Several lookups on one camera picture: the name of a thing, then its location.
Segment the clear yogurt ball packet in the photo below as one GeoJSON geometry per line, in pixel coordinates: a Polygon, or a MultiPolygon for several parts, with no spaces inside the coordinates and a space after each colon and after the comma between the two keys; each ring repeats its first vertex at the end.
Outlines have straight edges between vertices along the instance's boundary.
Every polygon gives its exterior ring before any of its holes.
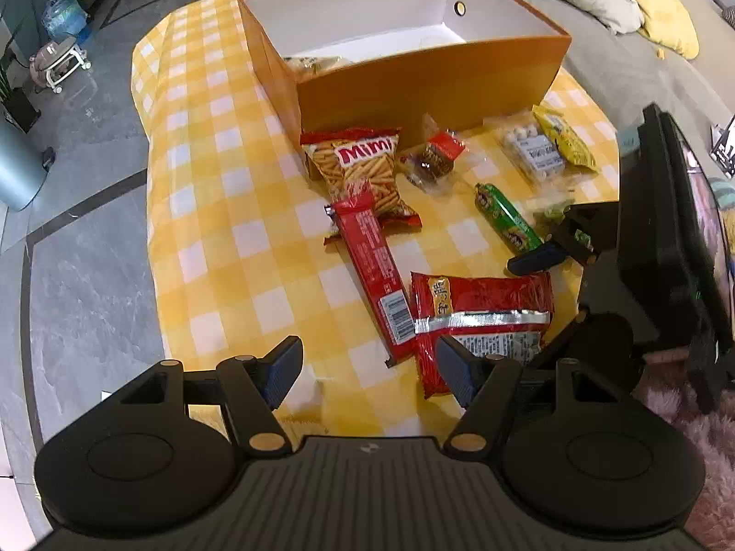
{"type": "Polygon", "coordinates": [[[530,110],[509,116],[486,117],[482,126],[490,131],[508,159],[532,186],[559,182],[563,178],[567,163],[530,110]]]}

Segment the red Mimi snack bag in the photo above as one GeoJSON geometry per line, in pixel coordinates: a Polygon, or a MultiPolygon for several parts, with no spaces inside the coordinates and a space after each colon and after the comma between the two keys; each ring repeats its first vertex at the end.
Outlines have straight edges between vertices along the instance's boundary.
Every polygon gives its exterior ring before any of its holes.
{"type": "Polygon", "coordinates": [[[332,202],[369,189],[381,224],[420,228],[420,215],[404,202],[396,184],[399,141],[399,128],[355,127],[303,133],[300,147],[327,183],[332,202]]]}

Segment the pale yellow chip bag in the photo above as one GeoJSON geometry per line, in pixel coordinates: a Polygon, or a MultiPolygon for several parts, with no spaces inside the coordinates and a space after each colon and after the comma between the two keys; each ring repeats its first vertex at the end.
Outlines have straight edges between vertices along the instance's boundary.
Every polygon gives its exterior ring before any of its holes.
{"type": "Polygon", "coordinates": [[[284,62],[299,81],[352,65],[352,61],[343,56],[289,56],[284,62]]]}

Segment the small green snack packet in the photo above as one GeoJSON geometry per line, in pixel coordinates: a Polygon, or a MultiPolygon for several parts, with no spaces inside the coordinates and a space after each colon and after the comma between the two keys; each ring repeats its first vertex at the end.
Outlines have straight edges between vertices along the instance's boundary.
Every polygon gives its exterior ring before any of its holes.
{"type": "Polygon", "coordinates": [[[551,233],[560,226],[564,214],[576,203],[573,198],[564,199],[532,199],[527,204],[532,216],[532,226],[537,233],[551,233]]]}

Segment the green sausage snack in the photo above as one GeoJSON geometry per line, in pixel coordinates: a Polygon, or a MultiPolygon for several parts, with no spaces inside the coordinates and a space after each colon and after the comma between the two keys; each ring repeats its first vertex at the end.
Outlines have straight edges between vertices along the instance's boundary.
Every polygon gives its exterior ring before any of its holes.
{"type": "Polygon", "coordinates": [[[475,204],[496,233],[516,254],[528,253],[543,244],[532,226],[495,184],[475,185],[475,204]]]}

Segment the red silver snack bag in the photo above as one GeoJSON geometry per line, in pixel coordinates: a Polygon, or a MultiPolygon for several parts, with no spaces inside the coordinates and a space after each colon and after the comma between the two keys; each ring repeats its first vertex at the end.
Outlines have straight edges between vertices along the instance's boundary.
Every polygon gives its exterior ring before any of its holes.
{"type": "Polygon", "coordinates": [[[554,297],[547,272],[522,277],[411,275],[416,362],[426,398],[446,394],[435,347],[455,337],[476,357],[507,357],[524,365],[541,351],[554,297]]]}

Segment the yellow checkered tablecloth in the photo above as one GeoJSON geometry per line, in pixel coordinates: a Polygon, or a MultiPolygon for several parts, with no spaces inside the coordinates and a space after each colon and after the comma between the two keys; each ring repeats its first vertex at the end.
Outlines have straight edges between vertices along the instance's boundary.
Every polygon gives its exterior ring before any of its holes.
{"type": "MultiPolygon", "coordinates": [[[[149,139],[148,256],[167,356],[205,370],[298,335],[305,366],[279,419],[325,434],[445,438],[460,408],[448,395],[424,399],[413,360],[385,365],[349,255],[341,242],[322,243],[327,201],[254,75],[238,7],[181,7],[133,50],[131,91],[149,139]]],[[[596,105],[602,96],[593,97],[563,70],[543,103],[571,121],[599,163],[574,194],[614,199],[616,128],[596,105]]],[[[531,188],[490,135],[468,136],[478,157],[460,163],[446,202],[399,182],[424,224],[389,236],[406,284],[411,271],[502,275],[509,253],[474,206],[475,183],[495,183],[530,210],[531,188]]]]}

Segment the clear red candy packet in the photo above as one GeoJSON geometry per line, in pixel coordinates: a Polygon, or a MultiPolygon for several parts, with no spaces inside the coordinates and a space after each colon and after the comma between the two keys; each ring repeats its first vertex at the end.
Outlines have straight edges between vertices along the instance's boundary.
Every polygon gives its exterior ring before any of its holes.
{"type": "Polygon", "coordinates": [[[422,116],[421,146],[401,153],[396,170],[427,194],[440,195],[450,188],[455,163],[467,151],[467,143],[451,129],[441,128],[430,114],[422,116]]]}

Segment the red long snack bar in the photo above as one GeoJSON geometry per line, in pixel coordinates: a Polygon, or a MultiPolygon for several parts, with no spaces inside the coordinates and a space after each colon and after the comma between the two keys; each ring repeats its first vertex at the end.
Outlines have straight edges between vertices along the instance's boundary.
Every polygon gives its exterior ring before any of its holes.
{"type": "Polygon", "coordinates": [[[356,275],[384,336],[389,367],[416,352],[413,314],[404,283],[375,213],[376,200],[369,186],[325,208],[344,240],[356,275]]]}

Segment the grey sofa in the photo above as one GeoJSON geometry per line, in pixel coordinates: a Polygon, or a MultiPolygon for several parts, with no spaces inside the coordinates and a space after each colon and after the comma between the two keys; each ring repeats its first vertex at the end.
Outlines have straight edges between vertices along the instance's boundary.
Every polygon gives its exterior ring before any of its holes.
{"type": "Polygon", "coordinates": [[[734,114],[734,74],[725,61],[734,51],[734,32],[709,0],[683,0],[699,33],[700,55],[693,61],[673,51],[659,57],[644,36],[613,34],[567,1],[526,1],[572,36],[563,66],[614,127],[632,126],[654,102],[674,116],[707,176],[725,177],[709,149],[712,126],[724,126],[734,114]]]}

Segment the yellow cushion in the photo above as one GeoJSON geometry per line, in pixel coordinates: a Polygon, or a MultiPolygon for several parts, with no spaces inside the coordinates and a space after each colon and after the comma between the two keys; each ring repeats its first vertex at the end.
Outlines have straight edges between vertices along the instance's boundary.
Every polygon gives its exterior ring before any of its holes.
{"type": "Polygon", "coordinates": [[[637,0],[637,3],[643,14],[640,31],[650,41],[668,47],[687,60],[698,57],[698,35],[680,0],[637,0]]]}

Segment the orange cardboard box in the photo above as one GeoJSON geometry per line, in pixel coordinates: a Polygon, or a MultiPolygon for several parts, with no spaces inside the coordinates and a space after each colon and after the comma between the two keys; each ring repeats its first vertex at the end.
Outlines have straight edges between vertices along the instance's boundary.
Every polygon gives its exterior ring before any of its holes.
{"type": "Polygon", "coordinates": [[[237,0],[249,55],[285,134],[399,128],[422,141],[422,116],[479,126],[542,101],[572,42],[523,0],[237,0]],[[352,65],[299,81],[289,56],[352,65]]]}

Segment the green potted plant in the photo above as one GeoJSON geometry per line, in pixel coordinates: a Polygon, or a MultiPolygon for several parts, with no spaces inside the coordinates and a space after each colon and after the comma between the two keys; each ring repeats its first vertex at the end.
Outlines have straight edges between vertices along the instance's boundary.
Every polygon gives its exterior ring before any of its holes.
{"type": "Polygon", "coordinates": [[[24,21],[20,20],[15,28],[9,30],[9,37],[1,50],[1,107],[9,122],[28,133],[41,112],[28,99],[24,79],[20,77],[20,71],[26,70],[26,63],[19,58],[16,41],[23,25],[24,21]]]}

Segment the white small stool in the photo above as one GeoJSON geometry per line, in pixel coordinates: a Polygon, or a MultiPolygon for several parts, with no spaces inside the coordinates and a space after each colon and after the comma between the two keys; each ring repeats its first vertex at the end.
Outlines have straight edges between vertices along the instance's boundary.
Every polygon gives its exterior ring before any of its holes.
{"type": "Polygon", "coordinates": [[[50,41],[28,62],[31,80],[42,88],[50,88],[56,95],[62,84],[77,70],[90,71],[92,63],[87,52],[77,44],[75,36],[60,42],[50,41]]]}

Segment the blue water jug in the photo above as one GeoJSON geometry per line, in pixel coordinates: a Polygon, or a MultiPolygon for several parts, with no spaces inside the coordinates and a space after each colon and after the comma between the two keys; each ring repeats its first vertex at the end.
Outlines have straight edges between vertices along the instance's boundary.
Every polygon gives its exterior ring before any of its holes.
{"type": "Polygon", "coordinates": [[[83,44],[91,33],[87,24],[89,15],[79,0],[47,0],[41,21],[49,37],[56,42],[73,37],[77,44],[83,44]]]}

